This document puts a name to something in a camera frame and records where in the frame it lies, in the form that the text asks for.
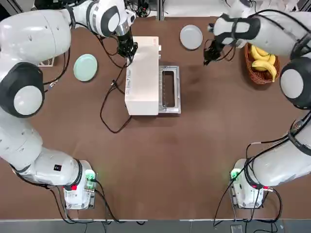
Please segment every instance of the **white robotic arm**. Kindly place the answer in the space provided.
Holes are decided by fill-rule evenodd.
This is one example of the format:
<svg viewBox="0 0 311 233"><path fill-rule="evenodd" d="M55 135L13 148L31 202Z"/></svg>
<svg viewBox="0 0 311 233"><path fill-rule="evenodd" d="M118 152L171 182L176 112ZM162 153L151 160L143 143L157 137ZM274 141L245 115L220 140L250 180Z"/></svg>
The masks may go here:
<svg viewBox="0 0 311 233"><path fill-rule="evenodd" d="M40 135L22 119L36 114L44 101L37 65L69 49L69 25L76 22L101 36L115 33L118 54L132 60L138 47L130 31L135 17L123 0L86 0L73 8L31 11L0 22L0 157L27 181L64 186L68 208L88 208L95 173L87 161L42 147Z"/></svg>
<svg viewBox="0 0 311 233"><path fill-rule="evenodd" d="M271 54L288 55L291 61L282 69L281 90L295 107L310 110L311 13L264 10L247 17L248 1L237 0L235 6L230 16L223 14L215 24L209 25L215 38L205 50L205 65L217 60L225 45L235 46L238 40L247 41ZM244 167L246 159L237 161L231 174L234 176L244 169L232 185L234 202L239 208L261 206L264 186L276 186L311 172L309 120L310 115L295 125L304 125L295 135L289 126L283 142L261 154L250 166Z"/></svg>

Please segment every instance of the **black power cord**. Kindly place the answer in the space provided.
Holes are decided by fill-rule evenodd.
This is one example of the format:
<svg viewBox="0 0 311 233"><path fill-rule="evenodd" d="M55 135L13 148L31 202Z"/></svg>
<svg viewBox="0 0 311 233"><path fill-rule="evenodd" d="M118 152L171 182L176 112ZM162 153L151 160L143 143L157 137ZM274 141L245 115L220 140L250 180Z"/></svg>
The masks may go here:
<svg viewBox="0 0 311 233"><path fill-rule="evenodd" d="M43 85L48 85L50 84L50 86L52 87L54 83L56 83L58 80L60 80L60 78L66 73L67 69L68 69L68 65L69 65L69 61L70 61L70 48L68 49L68 58L67 58L67 61L66 61L66 55L64 53L64 67L63 67L63 70L62 72L60 73L60 75L57 76L57 78L51 80L51 81L48 81L48 82L45 82L43 83Z"/></svg>
<svg viewBox="0 0 311 233"><path fill-rule="evenodd" d="M111 87L109 88L109 90L107 91L107 93L106 93L106 95L105 95L105 97L104 97L104 100L103 100L103 103L102 103L102 106L101 106L101 110L100 110L100 118L101 118L101 120L102 120L102 123L103 123L103 124L107 127L107 129L108 129L110 132L112 132L112 133L119 133L119 132L121 132L121 131L128 125L128 123L130 123L130 121L132 120L132 116L129 116L129 118L125 121L125 123L124 123L118 130L113 130L113 129L111 129L111 128L107 125L107 123L104 121L103 116L102 116L104 106L105 106L106 101L107 101L107 99L108 99L108 97L109 97L109 94L110 94L112 91L118 90L121 94L124 95L124 92L119 88L119 86L118 86L118 84L117 84L117 81L118 81L118 79L120 78L120 76L121 76L122 71L124 70L124 68L125 68L125 65L124 65L123 68L121 69L121 71L120 71L120 73L119 73L117 79L112 81Z"/></svg>
<svg viewBox="0 0 311 233"><path fill-rule="evenodd" d="M268 232L268 233L277 233L278 229L277 229L277 225L276 223L271 223L271 231L267 231L267 230L255 230L253 233L256 232Z"/></svg>
<svg viewBox="0 0 311 233"><path fill-rule="evenodd" d="M99 186L101 187L101 190L102 190L102 193L101 193L100 191L98 191L97 189L95 189L95 193L97 193L97 194L103 199L103 201L104 201L104 203L105 203L105 206L108 208L108 211L109 211L110 214L111 214L112 219L113 219L116 223L125 223L126 221L120 221L120 220L118 220L118 219L113 215L113 213L112 213L112 211L111 211L111 209L110 209L110 206L109 206L109 204L108 204L108 202L107 202L107 200L106 200L106 197L105 197L105 194L104 194L104 189L103 189L102 184L101 184L98 180L96 180L95 182L96 182L97 184L99 184Z"/></svg>
<svg viewBox="0 0 311 233"><path fill-rule="evenodd" d="M137 221L136 223L137 223L138 225L140 225L140 226L143 226L143 225L145 225L146 222L138 222L138 221Z"/></svg>
<svg viewBox="0 0 311 233"><path fill-rule="evenodd" d="M81 25L83 27L86 27L86 25L82 24L82 23L79 23L79 22L76 22L76 24L78 25ZM117 83L118 79L120 78L123 70L127 67L129 67L131 65L131 62L129 62L129 64L124 64L123 66L119 66L113 59L112 59L112 56L116 55L117 53L114 53L114 54L110 54L107 49L105 48L104 46L104 43L103 43L103 40L105 39L105 37L98 37L94 32L92 32L96 38L98 39L98 41L100 42L102 48L104 49L105 53L107 54L108 58L110 59L110 61L118 68L121 69L119 75L117 76L116 80L113 80L112 83L111 83L111 87L108 89L107 93L105 94L105 97L104 97L104 100L103 100L103 103L102 103L102 106L101 106L101 109L100 109L100 118L101 118L101 121L102 123L107 127L107 129L112 132L112 133L119 133L121 132L127 125L128 123L130 123L130 121L132 120L132 116L129 116L129 118L125 121L125 123L118 129L118 130L113 130L111 129L108 124L104 121L103 119L103 116L102 116L102 113L103 113L103 109L104 109L104 106L106 104L106 101L110 95L110 93L114 90L118 90L121 94L124 95L124 92L119 88L119 85Z"/></svg>

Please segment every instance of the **brown table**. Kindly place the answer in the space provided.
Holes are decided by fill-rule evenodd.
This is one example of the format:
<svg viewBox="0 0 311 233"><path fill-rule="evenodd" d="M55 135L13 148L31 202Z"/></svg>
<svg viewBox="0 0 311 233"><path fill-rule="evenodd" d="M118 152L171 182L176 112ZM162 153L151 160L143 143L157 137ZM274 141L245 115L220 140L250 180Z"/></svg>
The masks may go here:
<svg viewBox="0 0 311 233"><path fill-rule="evenodd" d="M112 65L97 39L86 29L72 33L68 72L46 94L42 110L30 119L44 146L87 159L104 185L108 202L121 219L194 219L214 217L228 184L234 163L245 156L248 143L280 137L301 112L281 94L278 83L254 87L245 73L243 51L232 62L203 66L203 45L185 50L179 32L187 24L201 28L204 40L214 18L138 19L134 35L159 36L161 64L180 67L182 114L179 117L139 117L119 134L102 124L99 111L103 97L119 69ZM111 52L112 39L105 40ZM72 67L84 53L99 64L96 78L77 81ZM116 56L120 65L124 60ZM62 69L62 57L54 68L44 69L52 79ZM128 117L124 96L109 96L103 117L118 128ZM263 147L250 150L254 154ZM0 163L0 219L60 218L52 195L21 182L5 162ZM283 199L282 218L311 218L310 177L277 187ZM274 218L277 200L270 195L256 218ZM103 202L95 210L80 211L79 218L104 218ZM239 211L238 217L249 216ZM233 218L229 196L218 218Z"/></svg>

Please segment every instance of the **black cable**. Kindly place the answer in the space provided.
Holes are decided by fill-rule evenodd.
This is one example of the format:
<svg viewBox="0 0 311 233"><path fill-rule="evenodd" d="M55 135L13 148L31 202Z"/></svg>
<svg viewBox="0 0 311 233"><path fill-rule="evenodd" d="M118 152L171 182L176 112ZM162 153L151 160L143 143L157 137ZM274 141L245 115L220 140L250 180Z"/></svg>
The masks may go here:
<svg viewBox="0 0 311 233"><path fill-rule="evenodd" d="M143 225L145 225L146 222L138 222L138 221L136 221L136 223L137 223L138 225L140 225L140 226L143 226Z"/></svg>
<svg viewBox="0 0 311 233"><path fill-rule="evenodd" d="M255 12L257 13L256 11L257 2L255 0L249 0L248 2L252 4L252 7L254 6L255 3Z"/></svg>
<svg viewBox="0 0 311 233"><path fill-rule="evenodd" d="M119 41L118 41L117 38L115 38L114 36L110 36L109 38L113 38L114 40L116 40L116 42L117 42L117 44L118 44L118 47L119 47ZM115 51L114 53L109 53L109 52L108 52L109 56L117 55L117 54L118 54L118 47L117 47L117 49L116 49L116 51Z"/></svg>
<svg viewBox="0 0 311 233"><path fill-rule="evenodd" d="M276 223L271 223L271 231L267 231L267 230L255 230L253 233L256 233L256 232L268 232L268 233L277 233L278 229L277 229L277 225Z"/></svg>
<svg viewBox="0 0 311 233"><path fill-rule="evenodd" d="M97 192L97 193L103 198L103 200L104 200L104 202L105 202L105 206L108 208L108 210L109 210L109 212L110 212L110 214L111 214L111 216L112 216L112 219L113 219L115 222L117 222L117 223L125 223L125 221L119 221L119 220L117 220L117 219L114 217L114 215L112 214L111 209L110 209L110 207L109 207L109 205L108 205L108 202L107 202L107 200L106 200L105 192L104 192L104 188L103 188L102 184L101 184L98 180L96 180L95 182L96 182L97 184L99 184L99 186L101 187L101 190L102 190L103 194L101 194L98 190L95 190L95 192Z"/></svg>
<svg viewBox="0 0 311 233"><path fill-rule="evenodd" d="M67 71L68 65L69 65L69 61L70 61L70 48L68 49L68 58L67 58L66 66L64 66L64 68L63 68L63 71L60 73L60 75L58 75L57 78L55 78L55 79L53 79L51 81L45 82L45 83L43 83L43 85L51 84L51 83L53 83L55 81L58 81L64 75L64 73Z"/></svg>
<svg viewBox="0 0 311 233"><path fill-rule="evenodd" d="M58 203L58 201L57 201L57 197L56 197L54 191L50 189L50 192L53 194L53 197L54 197L54 199L55 199L58 212L59 212L59 214L60 214L62 220L63 220L65 223L67 223L67 224L75 224L75 222L69 222L69 221L67 221L67 220L63 217L62 212L61 212L60 207L59 207L59 203Z"/></svg>
<svg viewBox="0 0 311 233"><path fill-rule="evenodd" d="M121 132L121 131L128 125L128 123L130 123L130 121L132 120L132 116L129 116L129 118L126 120L126 122L125 122L118 130L115 131L115 130L111 129L111 128L107 125L107 123L104 121L103 116L102 116L102 114L103 114L103 109L104 109L104 106L105 106L106 101L107 101L107 99L108 99L108 96L109 96L109 94L110 94L113 90L117 89L120 93L122 93L122 94L124 95L124 92L120 90L120 88L118 87L118 84L117 84L117 81L118 81L118 79L120 78L120 76L121 76L122 71L124 70L124 68L125 68L125 65L124 65L123 68L121 69L121 71L120 71L120 73L119 73L117 79L116 79L115 81L112 82L111 87L109 88L109 90L107 91L107 93L106 93L106 95L105 95L105 97L104 97L104 100L103 100L103 103L102 103L102 106L101 106L101 110L100 110L100 118L101 118L101 120L102 120L102 123L103 123L103 124L107 127L107 129L108 129L110 132L112 132L112 133L119 133L119 132Z"/></svg>
<svg viewBox="0 0 311 233"><path fill-rule="evenodd" d="M105 226L105 224L103 224L103 222L101 222L101 223L102 223L103 228L104 228L104 233L106 233L106 226Z"/></svg>
<svg viewBox="0 0 311 233"><path fill-rule="evenodd" d="M258 193L257 193L257 197L256 197L256 201L255 201L255 204L254 204L254 208L253 208L253 211L251 210L251 218L249 220L245 220L245 223L247 224L248 222L251 222L253 220L253 217L254 217L254 213L255 213L255 208L256 208L256 204L257 204L257 201L258 201L258 197L259 197L259 190L258 190Z"/></svg>
<svg viewBox="0 0 311 233"><path fill-rule="evenodd" d="M273 220L262 220L262 219L257 219L258 222L276 223L276 222L279 220L279 218L281 217L281 215L282 215L282 210L283 210L282 198L281 198L281 195L280 195L275 189L273 189L273 192L277 195L277 198L278 198L278 201L279 201L279 205L280 205L278 214L277 214L276 218L273 219Z"/></svg>
<svg viewBox="0 0 311 233"><path fill-rule="evenodd" d="M86 233L86 231L87 231L87 223L86 223L86 229L84 230L84 233Z"/></svg>
<svg viewBox="0 0 311 233"><path fill-rule="evenodd" d="M73 222L73 223L80 223L80 224L88 224L88 223L93 223L93 222L95 222L94 220L85 221L85 220L74 220L74 219L70 218L70 216L69 216L69 215L67 214L67 212L66 212L66 205L63 204L62 195L61 195L61 193L60 193L60 189L59 189L58 186L57 186L56 188L57 188L57 190L58 190L59 199L60 199L60 202L61 202L61 204L62 204L63 211L65 212L66 218L68 218L68 219L69 219L71 222Z"/></svg>
<svg viewBox="0 0 311 233"><path fill-rule="evenodd" d="M227 0L225 0L225 3L226 3L229 7L231 7L231 6L228 4Z"/></svg>
<svg viewBox="0 0 311 233"><path fill-rule="evenodd" d="M284 140L284 139L286 139L287 138L287 135L284 135L283 137L281 137L281 138L278 138L278 139L275 139L275 140L271 140L271 141L263 141L263 142L253 142L253 143L250 143L250 144L248 144L247 145L247 147L246 147L246 152L245 152L245 158L246 158L246 160L248 160L248 149L251 147L251 145L259 145L259 144L267 144L267 143L274 143L274 142L279 142L279 141L282 141L282 140Z"/></svg>
<svg viewBox="0 0 311 233"><path fill-rule="evenodd" d="M125 223L125 221L120 221L120 220L118 220L118 219L113 215L113 213L112 213L112 211L111 211L111 209L110 209L110 206L109 206L109 204L108 204L106 198L104 197L104 195L103 195L100 191L98 191L97 189L95 189L95 193L97 193L98 195L100 195L101 198L104 200L105 205L107 206L107 208L108 208L108 210L109 210L109 212L110 212L110 214L111 214L111 216L112 216L112 219L113 219L116 223Z"/></svg>
<svg viewBox="0 0 311 233"><path fill-rule="evenodd" d="M82 23L79 23L79 22L76 22L76 24L78 24L78 25L81 25L81 26L83 26L83 27L86 27L86 25L84 25L84 24L82 24ZM116 55L117 53L118 53L118 48L117 48L117 52L116 53L114 53L114 54L110 54L108 51L107 51L107 49L105 48L105 46L104 46L104 43L103 43L103 39L105 39L105 37L98 37L97 36L97 34L96 33L94 33L94 32L92 32L95 36L96 36L96 38L98 39L98 41L99 41L99 43L101 44L101 46L102 46L102 48L104 49L104 51L105 51L105 53L107 54L107 56L108 56L108 58L110 59L110 61L116 66L116 67L118 67L118 68L120 68L120 69L122 69L122 66L119 66L112 58L111 58L111 56L114 56L114 55Z"/></svg>

